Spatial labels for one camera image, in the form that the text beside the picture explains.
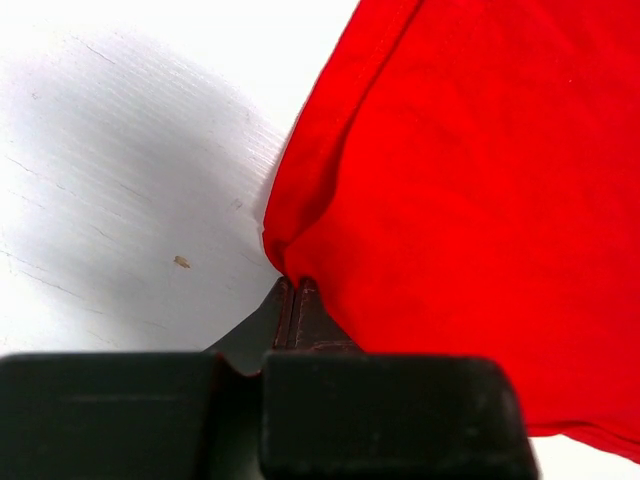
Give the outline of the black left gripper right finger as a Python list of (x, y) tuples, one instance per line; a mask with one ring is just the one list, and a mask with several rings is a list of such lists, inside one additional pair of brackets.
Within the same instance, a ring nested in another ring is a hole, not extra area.
[(355, 353), (360, 348), (328, 314), (316, 283), (303, 278), (294, 300), (294, 349)]

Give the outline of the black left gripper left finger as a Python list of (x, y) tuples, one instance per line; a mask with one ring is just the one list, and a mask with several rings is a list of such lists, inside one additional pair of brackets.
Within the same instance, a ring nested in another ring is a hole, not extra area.
[(241, 375), (257, 375), (263, 356), (274, 348), (282, 318), (290, 316), (294, 293), (286, 277), (278, 278), (258, 308), (204, 352), (222, 356)]

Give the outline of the red t-shirt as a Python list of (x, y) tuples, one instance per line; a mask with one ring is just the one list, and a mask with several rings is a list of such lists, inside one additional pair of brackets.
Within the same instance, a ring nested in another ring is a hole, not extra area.
[(372, 352), (481, 355), (533, 436), (639, 457), (639, 5), (362, 1), (264, 218)]

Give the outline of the small paper scrap on table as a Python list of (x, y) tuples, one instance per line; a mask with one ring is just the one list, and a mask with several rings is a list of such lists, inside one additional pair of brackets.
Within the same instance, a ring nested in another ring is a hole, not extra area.
[(180, 266), (181, 268), (185, 268), (185, 269), (190, 269), (191, 268), (191, 265), (190, 265), (189, 261), (186, 258), (184, 258), (183, 256), (176, 255), (174, 257), (173, 262), (176, 265)]

